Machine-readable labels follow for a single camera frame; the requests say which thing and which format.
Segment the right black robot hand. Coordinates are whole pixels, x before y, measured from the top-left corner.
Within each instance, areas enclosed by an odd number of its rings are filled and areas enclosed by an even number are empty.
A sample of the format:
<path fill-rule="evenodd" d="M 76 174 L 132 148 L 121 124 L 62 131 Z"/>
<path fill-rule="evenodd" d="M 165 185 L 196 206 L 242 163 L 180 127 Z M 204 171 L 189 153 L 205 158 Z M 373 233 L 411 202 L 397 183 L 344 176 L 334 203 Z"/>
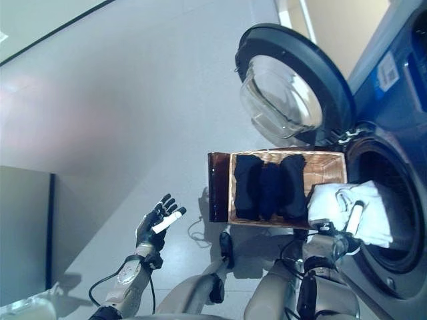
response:
<path fill-rule="evenodd" d="M 362 201 L 354 203 L 311 203 L 308 208 L 308 223 L 315 230 L 330 234 L 342 235 L 356 243 L 362 239 L 362 215 L 365 205 Z"/>

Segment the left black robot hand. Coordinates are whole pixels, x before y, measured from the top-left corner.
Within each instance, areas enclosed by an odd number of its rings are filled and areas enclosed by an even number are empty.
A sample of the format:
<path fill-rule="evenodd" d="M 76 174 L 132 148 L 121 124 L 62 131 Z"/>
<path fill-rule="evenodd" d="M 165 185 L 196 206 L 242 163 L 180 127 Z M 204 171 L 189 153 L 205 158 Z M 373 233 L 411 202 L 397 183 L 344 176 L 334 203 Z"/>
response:
<path fill-rule="evenodd" d="M 135 231 L 135 247 L 151 245 L 160 252 L 165 244 L 167 229 L 187 212 L 185 207 L 178 207 L 170 193 L 163 196 L 154 208 L 143 216 Z"/>

